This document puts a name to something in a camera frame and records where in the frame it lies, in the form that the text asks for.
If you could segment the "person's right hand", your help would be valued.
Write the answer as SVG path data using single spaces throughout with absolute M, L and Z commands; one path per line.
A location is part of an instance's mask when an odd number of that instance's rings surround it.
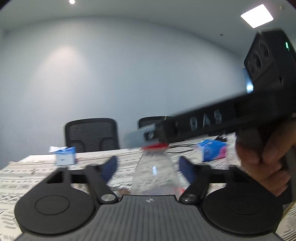
M 238 134 L 235 144 L 242 168 L 273 195 L 280 196 L 291 179 L 288 171 L 282 169 L 280 159 L 295 147 L 295 121 L 285 123 L 273 133 L 262 150 L 252 148 L 243 136 Z

